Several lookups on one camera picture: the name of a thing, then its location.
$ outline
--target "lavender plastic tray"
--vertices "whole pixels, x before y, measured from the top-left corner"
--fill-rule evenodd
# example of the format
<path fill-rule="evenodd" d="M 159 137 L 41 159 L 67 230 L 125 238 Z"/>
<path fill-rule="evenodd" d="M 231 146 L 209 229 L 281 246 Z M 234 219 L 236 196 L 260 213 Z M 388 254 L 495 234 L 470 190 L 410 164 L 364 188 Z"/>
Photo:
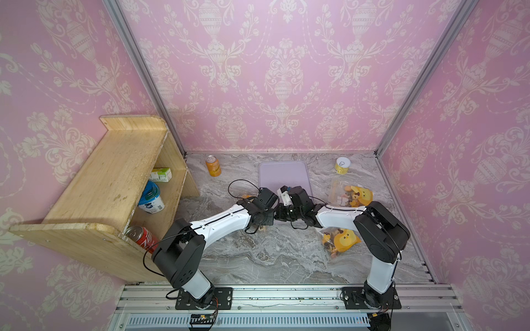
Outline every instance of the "lavender plastic tray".
<path fill-rule="evenodd" d="M 277 193 L 282 186 L 301 186 L 308 195 L 313 195 L 309 173 L 304 161 L 262 162 L 258 167 L 260 187 Z"/>

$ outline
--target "black cable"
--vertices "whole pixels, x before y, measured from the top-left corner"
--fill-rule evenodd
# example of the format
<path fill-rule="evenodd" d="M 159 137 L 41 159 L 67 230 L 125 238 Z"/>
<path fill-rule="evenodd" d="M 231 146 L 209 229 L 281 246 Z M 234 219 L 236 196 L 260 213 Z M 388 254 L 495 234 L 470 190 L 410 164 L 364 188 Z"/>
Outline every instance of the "black cable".
<path fill-rule="evenodd" d="M 257 187 L 256 185 L 254 185 L 254 183 L 252 183 L 251 181 L 247 181 L 247 180 L 234 180 L 234 181 L 232 181 L 232 182 L 228 185 L 228 189 L 227 189 L 228 193 L 229 193 L 230 196 L 232 196 L 233 198 L 236 198 L 236 199 L 242 199 L 242 197 L 240 197 L 240 196 L 235 196 L 235 195 L 233 195 L 233 194 L 230 193 L 230 185 L 232 185 L 234 182 L 237 182 L 237 181 L 248 182 L 248 183 L 252 184 L 252 186 L 254 186 L 254 187 L 258 190 L 259 193 L 261 193 L 260 188 Z"/>
<path fill-rule="evenodd" d="M 178 298 L 182 298 L 181 296 L 172 297 L 172 298 L 168 297 L 168 295 L 170 295 L 171 293 L 176 292 L 176 291 L 178 291 L 178 290 L 179 290 L 179 289 L 174 289 L 174 290 L 169 291 L 169 292 L 166 294 L 166 299 L 168 299 L 168 300 L 177 300 Z"/>
<path fill-rule="evenodd" d="M 345 291 L 345 290 L 340 291 L 339 299 L 340 299 L 341 301 L 346 302 L 345 297 L 346 297 L 346 291 Z"/>
<path fill-rule="evenodd" d="M 320 201 L 324 202 L 324 204 L 328 204 L 327 202 L 325 202 L 325 201 L 324 201 L 324 200 L 322 200 L 322 199 L 319 199 L 319 198 L 315 198 L 314 196 L 310 196 L 310 195 L 308 195 L 308 196 L 309 196 L 310 198 L 313 198 L 313 199 L 317 199 L 317 200 L 320 200 Z"/>
<path fill-rule="evenodd" d="M 258 229 L 260 228 L 259 225 L 256 225 L 256 230 L 254 230 L 254 232 L 246 232 L 248 229 L 250 229 L 250 226 L 245 228 L 243 231 L 247 234 L 247 235 L 253 235 L 255 234 L 256 232 L 258 232 Z"/>
<path fill-rule="evenodd" d="M 394 281 L 394 291 L 396 290 L 396 282 Z M 394 313 L 394 292 L 392 292 L 392 310 L 390 311 L 390 328 L 388 328 L 388 331 L 392 329 L 392 314 Z"/>
<path fill-rule="evenodd" d="M 292 227 L 293 229 L 295 229 L 295 230 L 306 230 L 306 229 L 309 227 L 309 225 L 306 225 L 305 228 L 295 228 L 295 227 L 293 226 L 293 221 L 291 221 L 291 227 Z"/>
<path fill-rule="evenodd" d="M 212 313 L 212 316 L 215 315 L 215 317 L 214 317 L 214 321 L 211 323 L 210 327 L 209 327 L 206 331 L 210 331 L 210 330 L 211 330 L 211 328 L 214 326 L 215 322 L 217 321 L 217 315 L 219 315 L 219 300 L 218 300 L 216 297 L 214 297 L 214 299 L 215 299 L 215 302 L 216 302 L 216 307 L 215 307 L 214 312 Z M 196 320 L 195 322 L 191 322 L 191 321 L 190 321 L 190 329 L 191 329 L 191 330 L 195 329 L 195 328 L 193 327 L 193 325 L 194 325 L 194 324 L 199 324 L 199 323 L 201 323 L 202 321 L 204 321 L 205 319 L 206 319 L 206 318 L 199 319 L 199 320 Z"/>
<path fill-rule="evenodd" d="M 149 268 L 147 267 L 147 265 L 145 264 L 145 256 L 147 255 L 147 253 L 149 252 L 149 250 L 151 249 L 151 247 L 154 247 L 154 246 L 160 244 L 160 243 L 163 242 L 164 240 L 169 239 L 169 238 L 174 238 L 174 237 L 176 237 L 176 236 L 180 236 L 180 235 L 185 235 L 185 234 L 190 233 L 190 232 L 192 232 L 192 231 L 194 231 L 194 230 L 197 230 L 197 229 L 191 229 L 191 230 L 188 230 L 188 231 L 183 232 L 183 233 L 181 233 L 181 234 L 177 234 L 177 235 L 174 235 L 174 236 L 169 236 L 168 238 L 164 238 L 164 239 L 160 240 L 158 243 L 156 243 L 156 244 L 152 244 L 151 246 L 149 246 L 148 248 L 146 248 L 146 249 L 145 249 L 145 253 L 144 253 L 144 258 L 142 258 L 142 263 L 144 264 L 144 268 L 147 269 L 147 270 L 149 270 L 149 271 L 151 271 L 152 273 L 155 273 L 155 274 L 157 274 L 157 275 L 160 275 L 160 276 L 162 276 L 162 277 L 165 277 L 165 276 L 164 276 L 163 274 L 161 274 L 160 272 L 153 271 L 153 270 L 151 270 L 151 269 L 149 269 Z"/>
<path fill-rule="evenodd" d="M 381 230 L 383 230 L 386 233 L 386 235 L 392 240 L 392 242 L 396 246 L 397 252 L 399 253 L 399 258 L 401 260 L 401 250 L 399 249 L 399 246 L 396 244 L 394 238 L 392 238 L 392 236 L 388 233 L 388 231 L 385 229 L 385 227 L 382 224 L 381 224 Z"/>

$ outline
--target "black mounting plate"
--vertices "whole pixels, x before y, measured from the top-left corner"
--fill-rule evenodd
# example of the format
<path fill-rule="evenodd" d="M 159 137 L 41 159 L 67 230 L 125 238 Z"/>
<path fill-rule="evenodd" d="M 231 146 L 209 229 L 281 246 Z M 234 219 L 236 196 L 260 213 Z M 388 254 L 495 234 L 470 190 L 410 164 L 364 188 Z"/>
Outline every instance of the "black mounting plate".
<path fill-rule="evenodd" d="M 342 288 L 341 299 L 344 301 L 344 306 L 347 310 L 349 309 L 377 309 L 369 307 L 364 299 L 363 295 L 364 287 L 346 287 Z M 382 302 L 387 302 L 388 309 L 401 309 L 401 302 L 399 301 L 398 293 L 396 289 L 393 288 L 393 291 L 387 291 L 383 294 Z"/>
<path fill-rule="evenodd" d="M 230 310 L 232 307 L 232 293 L 234 292 L 233 288 L 215 288 L 214 297 L 219 301 L 219 310 Z M 195 306 L 195 300 L 193 297 L 184 291 L 179 291 L 179 298 L 176 300 L 175 305 L 176 310 L 197 310 Z M 213 309 L 215 310 L 215 305 L 210 305 L 204 310 Z"/>

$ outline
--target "metal rail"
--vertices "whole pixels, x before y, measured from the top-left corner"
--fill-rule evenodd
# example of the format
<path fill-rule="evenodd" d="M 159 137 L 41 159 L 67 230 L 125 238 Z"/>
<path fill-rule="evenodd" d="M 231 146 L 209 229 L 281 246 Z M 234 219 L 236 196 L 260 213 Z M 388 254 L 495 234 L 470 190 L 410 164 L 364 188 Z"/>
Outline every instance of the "metal rail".
<path fill-rule="evenodd" d="M 218 285 L 233 287 L 232 310 L 237 313 L 254 312 L 353 312 L 346 310 L 340 299 L 343 286 L 333 285 Z M 175 313 L 175 301 L 165 295 L 169 285 L 125 286 L 115 314 Z M 403 309 L 400 312 L 463 312 L 450 285 L 398 284 L 396 290 Z M 375 312 L 377 310 L 355 310 Z M 184 310 L 195 313 L 204 310 Z"/>
<path fill-rule="evenodd" d="M 455 10 L 455 14 L 451 18 L 451 22 L 445 28 L 445 31 L 442 33 L 438 43 L 435 45 L 434 50 L 432 51 L 429 59 L 423 66 L 418 78 L 414 81 L 414 84 L 410 88 L 403 105 L 397 111 L 394 119 L 388 126 L 385 135 L 381 139 L 381 142 L 377 146 L 375 153 L 377 157 L 383 155 L 388 148 L 390 142 L 394 139 L 395 134 L 398 132 L 399 127 L 407 117 L 409 110 L 414 105 L 414 102 L 419 97 L 421 91 L 429 82 L 429 79 L 433 75 L 436 67 L 441 62 L 445 53 L 451 46 L 451 43 L 455 40 L 458 32 L 466 22 L 467 18 L 475 8 L 475 5 L 479 0 L 462 0 L 460 5 Z"/>

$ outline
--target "plastic bag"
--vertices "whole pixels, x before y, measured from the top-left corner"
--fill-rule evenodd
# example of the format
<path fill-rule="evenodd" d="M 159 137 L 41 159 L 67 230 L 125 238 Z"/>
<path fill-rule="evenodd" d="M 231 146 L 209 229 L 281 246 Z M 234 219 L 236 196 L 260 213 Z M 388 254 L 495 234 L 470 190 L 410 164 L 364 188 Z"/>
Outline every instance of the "plastic bag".
<path fill-rule="evenodd" d="M 374 199 L 374 194 L 364 187 L 354 186 L 341 180 L 331 182 L 328 201 L 337 207 L 359 207 L 369 205 Z"/>
<path fill-rule="evenodd" d="M 317 232 L 322 235 L 322 245 L 330 252 L 331 258 L 336 258 L 353 245 L 361 243 L 361 239 L 353 230 L 329 227 Z"/>

